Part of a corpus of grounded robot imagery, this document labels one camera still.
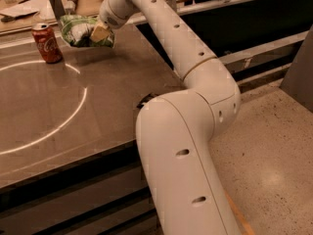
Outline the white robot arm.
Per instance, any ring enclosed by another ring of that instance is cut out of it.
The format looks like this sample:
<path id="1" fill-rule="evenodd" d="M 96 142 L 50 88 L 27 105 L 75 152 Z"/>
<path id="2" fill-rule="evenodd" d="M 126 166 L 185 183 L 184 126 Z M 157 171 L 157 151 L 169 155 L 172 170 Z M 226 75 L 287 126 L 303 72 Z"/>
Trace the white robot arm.
<path id="1" fill-rule="evenodd" d="M 184 84 L 139 112 L 136 140 L 164 235 L 242 235 L 208 151 L 238 115 L 239 87 L 164 0 L 105 0 L 101 21 L 122 27 L 143 13 Z"/>

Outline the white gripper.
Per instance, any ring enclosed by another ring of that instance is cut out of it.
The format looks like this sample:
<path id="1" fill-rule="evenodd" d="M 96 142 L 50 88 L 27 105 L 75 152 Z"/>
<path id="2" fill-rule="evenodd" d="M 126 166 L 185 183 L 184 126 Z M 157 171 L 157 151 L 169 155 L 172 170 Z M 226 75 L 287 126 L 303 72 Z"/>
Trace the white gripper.
<path id="1" fill-rule="evenodd" d="M 110 28 L 121 28 L 129 19 L 129 4 L 127 0 L 104 0 L 99 10 L 100 20 Z M 105 25 L 96 25 L 90 39 L 99 42 L 110 35 Z"/>

